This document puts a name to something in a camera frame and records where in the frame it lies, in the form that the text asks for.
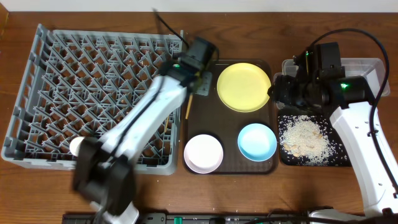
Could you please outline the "light blue bowl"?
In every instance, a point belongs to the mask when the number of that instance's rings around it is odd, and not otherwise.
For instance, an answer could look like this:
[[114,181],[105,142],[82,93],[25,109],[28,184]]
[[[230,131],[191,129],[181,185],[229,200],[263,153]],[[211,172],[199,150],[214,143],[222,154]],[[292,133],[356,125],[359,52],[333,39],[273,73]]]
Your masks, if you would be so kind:
[[250,161],[263,162],[276,152],[277,139],[268,126],[252,123],[240,130],[237,144],[241,154]]

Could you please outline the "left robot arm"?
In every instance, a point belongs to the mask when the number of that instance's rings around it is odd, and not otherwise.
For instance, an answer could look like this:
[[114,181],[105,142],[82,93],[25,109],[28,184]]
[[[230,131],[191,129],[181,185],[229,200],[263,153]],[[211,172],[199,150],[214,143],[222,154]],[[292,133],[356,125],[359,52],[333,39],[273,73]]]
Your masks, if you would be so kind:
[[100,138],[76,137],[70,152],[76,156],[72,189],[96,206],[92,223],[135,223],[139,211],[134,168],[150,138],[171,112],[200,87],[218,48],[195,38],[176,60],[161,64],[157,76],[138,104]]

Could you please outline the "yellow plate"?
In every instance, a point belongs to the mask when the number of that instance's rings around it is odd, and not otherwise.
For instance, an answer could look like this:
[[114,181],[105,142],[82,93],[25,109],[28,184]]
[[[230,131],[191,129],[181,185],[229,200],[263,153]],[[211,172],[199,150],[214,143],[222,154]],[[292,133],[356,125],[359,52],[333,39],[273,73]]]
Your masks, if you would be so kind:
[[269,101],[267,91],[271,81],[267,73],[251,63],[235,63],[224,69],[217,80],[220,100],[229,109],[250,113],[261,109]]

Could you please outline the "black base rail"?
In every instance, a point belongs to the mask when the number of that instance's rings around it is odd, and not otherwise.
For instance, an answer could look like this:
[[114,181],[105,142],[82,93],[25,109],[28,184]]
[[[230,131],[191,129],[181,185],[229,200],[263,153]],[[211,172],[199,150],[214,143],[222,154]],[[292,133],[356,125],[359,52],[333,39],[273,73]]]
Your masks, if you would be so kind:
[[[209,224],[225,223],[239,224],[252,220],[276,217],[294,217],[293,214],[273,213],[271,215],[167,215],[164,213],[145,213],[139,216],[136,223],[142,224]],[[67,213],[62,216],[61,224],[89,224],[94,217],[93,213]]]

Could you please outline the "dark brown serving tray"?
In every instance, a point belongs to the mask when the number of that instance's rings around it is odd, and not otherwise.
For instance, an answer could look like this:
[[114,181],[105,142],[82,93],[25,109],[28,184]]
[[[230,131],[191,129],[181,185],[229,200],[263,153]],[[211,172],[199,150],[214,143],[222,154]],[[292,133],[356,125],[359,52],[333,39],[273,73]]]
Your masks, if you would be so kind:
[[240,153],[238,134],[251,123],[264,124],[276,132],[275,104],[268,102],[261,109],[250,113],[240,113],[223,104],[216,90],[217,79],[224,69],[235,63],[250,63],[263,69],[268,75],[271,74],[268,63],[259,59],[224,59],[214,63],[210,67],[212,80],[209,94],[193,96],[188,119],[184,122],[184,141],[188,142],[199,134],[209,134],[219,140],[223,147],[223,160],[211,175],[267,175],[277,168],[279,154],[274,153],[266,161],[251,161]]

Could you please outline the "wooden chopstick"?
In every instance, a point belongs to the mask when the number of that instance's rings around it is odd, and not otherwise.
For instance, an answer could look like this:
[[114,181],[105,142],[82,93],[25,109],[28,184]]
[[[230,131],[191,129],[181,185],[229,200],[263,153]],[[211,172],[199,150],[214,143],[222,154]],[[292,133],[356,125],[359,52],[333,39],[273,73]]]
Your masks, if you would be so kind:
[[193,101],[193,94],[189,95],[188,98],[188,103],[187,103],[187,110],[186,110],[186,114],[185,114],[185,119],[188,119],[189,114],[190,114],[190,109],[192,107],[192,101]]
[[170,119],[170,115],[167,117],[167,119],[165,120],[165,125],[164,125],[164,133],[167,132],[168,129],[168,125],[169,125],[169,119]]

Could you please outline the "grey dish rack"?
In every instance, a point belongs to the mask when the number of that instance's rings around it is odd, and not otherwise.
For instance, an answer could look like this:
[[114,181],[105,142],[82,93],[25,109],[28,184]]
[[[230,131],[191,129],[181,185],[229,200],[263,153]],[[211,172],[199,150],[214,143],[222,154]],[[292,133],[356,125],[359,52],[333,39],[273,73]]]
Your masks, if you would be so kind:
[[144,96],[161,63],[184,49],[171,34],[38,25],[2,159],[30,169],[72,170],[71,141],[115,127]]

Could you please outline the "clear plastic bin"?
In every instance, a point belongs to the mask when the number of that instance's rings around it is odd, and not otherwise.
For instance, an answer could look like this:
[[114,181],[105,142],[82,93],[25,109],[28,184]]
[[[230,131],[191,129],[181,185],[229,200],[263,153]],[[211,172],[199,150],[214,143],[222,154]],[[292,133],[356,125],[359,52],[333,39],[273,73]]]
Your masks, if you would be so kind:
[[316,58],[304,55],[286,60],[288,76],[309,80],[305,96],[312,113],[332,113],[353,103],[374,105],[386,70],[378,58]]

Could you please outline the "white paper cup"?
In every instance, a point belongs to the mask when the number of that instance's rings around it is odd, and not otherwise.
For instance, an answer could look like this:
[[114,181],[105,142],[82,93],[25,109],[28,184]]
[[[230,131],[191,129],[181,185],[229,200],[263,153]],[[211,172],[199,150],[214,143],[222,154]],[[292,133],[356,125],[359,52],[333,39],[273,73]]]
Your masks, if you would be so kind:
[[73,156],[78,156],[80,150],[80,144],[84,140],[84,137],[76,137],[70,143],[70,152]]

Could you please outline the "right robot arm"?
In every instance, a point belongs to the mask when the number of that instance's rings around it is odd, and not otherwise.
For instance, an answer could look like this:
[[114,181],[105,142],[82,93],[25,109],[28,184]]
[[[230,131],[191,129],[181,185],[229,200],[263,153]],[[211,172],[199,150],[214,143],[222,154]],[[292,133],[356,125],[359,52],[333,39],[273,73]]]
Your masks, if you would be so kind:
[[293,63],[293,75],[274,79],[271,99],[328,118],[356,174],[365,215],[397,214],[397,162],[372,109],[377,94],[389,94],[381,60],[341,58],[330,42],[307,48]]

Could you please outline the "pink bowl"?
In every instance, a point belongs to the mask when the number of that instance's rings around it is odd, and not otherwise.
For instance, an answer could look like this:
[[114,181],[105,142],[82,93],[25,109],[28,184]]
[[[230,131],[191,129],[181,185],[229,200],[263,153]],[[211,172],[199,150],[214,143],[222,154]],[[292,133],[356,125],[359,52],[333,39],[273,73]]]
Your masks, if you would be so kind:
[[223,161],[223,147],[209,134],[192,137],[185,145],[183,157],[187,167],[197,174],[215,171]]

